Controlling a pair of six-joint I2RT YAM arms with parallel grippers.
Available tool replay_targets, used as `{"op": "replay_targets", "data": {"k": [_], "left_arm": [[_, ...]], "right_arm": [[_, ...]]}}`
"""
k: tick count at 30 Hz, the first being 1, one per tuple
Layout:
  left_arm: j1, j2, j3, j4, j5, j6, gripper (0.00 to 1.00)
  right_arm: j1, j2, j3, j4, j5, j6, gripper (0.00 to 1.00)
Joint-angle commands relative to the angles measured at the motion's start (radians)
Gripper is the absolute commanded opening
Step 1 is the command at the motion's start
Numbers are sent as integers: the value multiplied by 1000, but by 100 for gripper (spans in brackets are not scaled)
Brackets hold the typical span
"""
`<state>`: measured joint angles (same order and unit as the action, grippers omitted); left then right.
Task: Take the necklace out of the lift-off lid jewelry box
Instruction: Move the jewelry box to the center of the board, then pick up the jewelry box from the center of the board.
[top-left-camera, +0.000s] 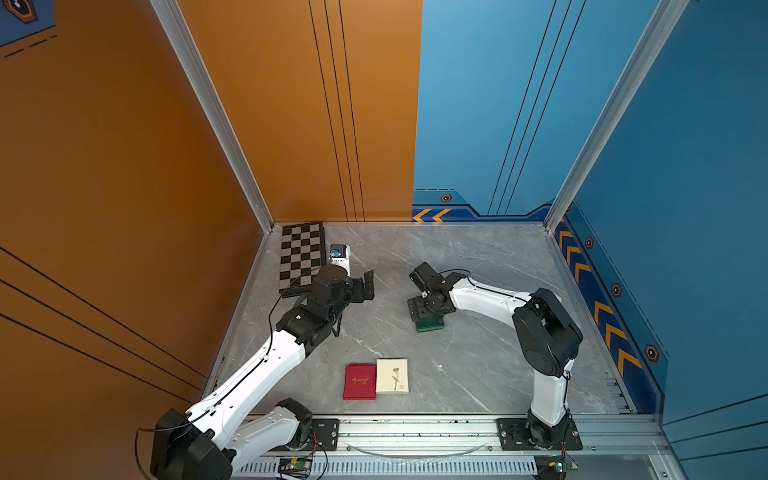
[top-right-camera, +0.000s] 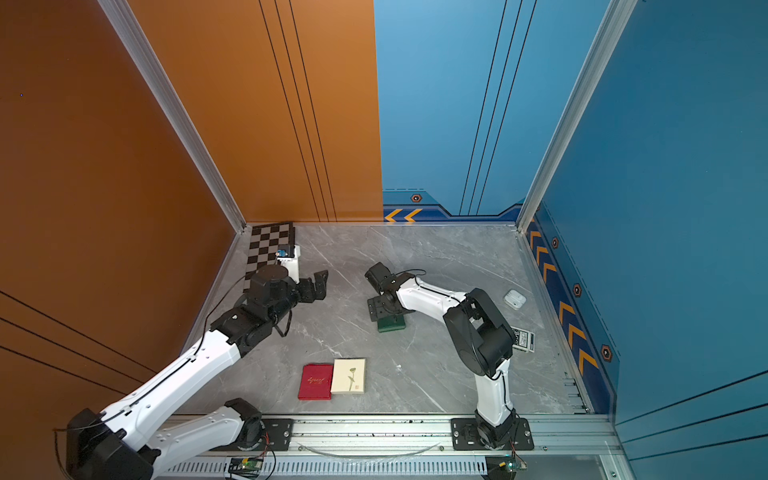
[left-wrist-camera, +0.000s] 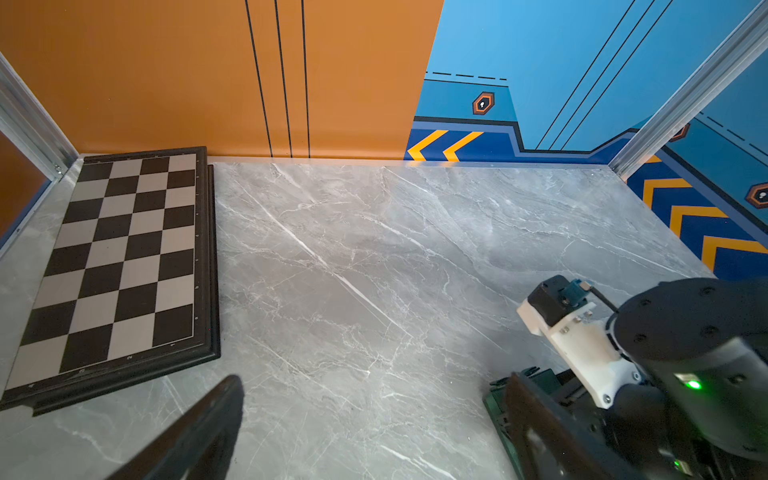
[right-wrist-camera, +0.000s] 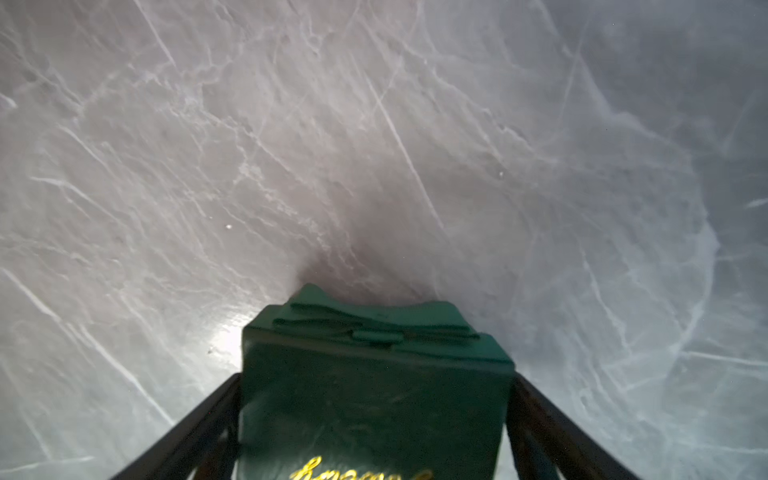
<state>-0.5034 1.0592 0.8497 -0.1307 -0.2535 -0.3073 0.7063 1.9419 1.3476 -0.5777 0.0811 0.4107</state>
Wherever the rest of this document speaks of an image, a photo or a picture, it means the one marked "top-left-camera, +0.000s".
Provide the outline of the green jewelry box lid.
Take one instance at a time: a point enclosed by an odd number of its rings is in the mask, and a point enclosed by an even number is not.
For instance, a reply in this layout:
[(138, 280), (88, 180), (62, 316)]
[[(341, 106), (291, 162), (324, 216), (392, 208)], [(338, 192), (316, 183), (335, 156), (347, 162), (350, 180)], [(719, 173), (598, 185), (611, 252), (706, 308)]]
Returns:
[(417, 320), (415, 327), (418, 333), (426, 333), (444, 329), (445, 323), (442, 317), (428, 317)]

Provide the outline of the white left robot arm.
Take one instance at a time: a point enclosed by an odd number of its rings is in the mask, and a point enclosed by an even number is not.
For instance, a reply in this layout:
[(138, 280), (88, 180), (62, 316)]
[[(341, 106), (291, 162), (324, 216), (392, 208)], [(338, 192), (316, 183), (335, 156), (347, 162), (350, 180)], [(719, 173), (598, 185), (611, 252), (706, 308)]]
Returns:
[(299, 451), (312, 441), (312, 412), (293, 399), (256, 420), (248, 417), (273, 387), (324, 340), (340, 333), (343, 312), (375, 297), (373, 271), (350, 277), (325, 265), (307, 295), (276, 323), (268, 340), (217, 389), (185, 412), (170, 409), (150, 429), (147, 479), (228, 479), (275, 449)]

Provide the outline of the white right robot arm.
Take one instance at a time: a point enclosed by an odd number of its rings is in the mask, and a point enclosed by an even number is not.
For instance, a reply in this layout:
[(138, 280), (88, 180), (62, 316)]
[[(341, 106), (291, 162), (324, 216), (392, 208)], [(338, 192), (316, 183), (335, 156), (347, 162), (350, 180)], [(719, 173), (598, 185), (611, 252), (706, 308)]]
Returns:
[(583, 448), (568, 407), (572, 368), (583, 334), (559, 297), (546, 288), (533, 293), (482, 284), (463, 270), (437, 272), (424, 262), (409, 274), (420, 295), (407, 301), (419, 333), (444, 327), (444, 317), (471, 311), (512, 327), (533, 369), (532, 402), (524, 418), (496, 421), (506, 451), (568, 452)]

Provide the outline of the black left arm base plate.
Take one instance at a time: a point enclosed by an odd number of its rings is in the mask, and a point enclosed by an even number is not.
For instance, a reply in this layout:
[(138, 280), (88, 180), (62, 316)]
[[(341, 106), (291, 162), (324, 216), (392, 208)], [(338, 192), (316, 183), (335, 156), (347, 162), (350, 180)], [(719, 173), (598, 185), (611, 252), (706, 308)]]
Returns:
[(311, 453), (320, 448), (323, 448), (326, 453), (336, 451), (339, 440), (339, 429), (340, 420), (338, 418), (314, 418), (311, 421), (309, 436), (301, 446), (278, 446), (271, 449), (269, 453)]

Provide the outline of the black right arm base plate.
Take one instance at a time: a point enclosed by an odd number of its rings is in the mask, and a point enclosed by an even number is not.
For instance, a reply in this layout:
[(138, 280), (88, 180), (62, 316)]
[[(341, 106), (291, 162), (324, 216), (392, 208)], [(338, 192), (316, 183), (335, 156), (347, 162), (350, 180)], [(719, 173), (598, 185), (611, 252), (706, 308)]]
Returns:
[(573, 416), (567, 413), (555, 426), (534, 416), (499, 418), (497, 433), (504, 451), (580, 451), (583, 443)]

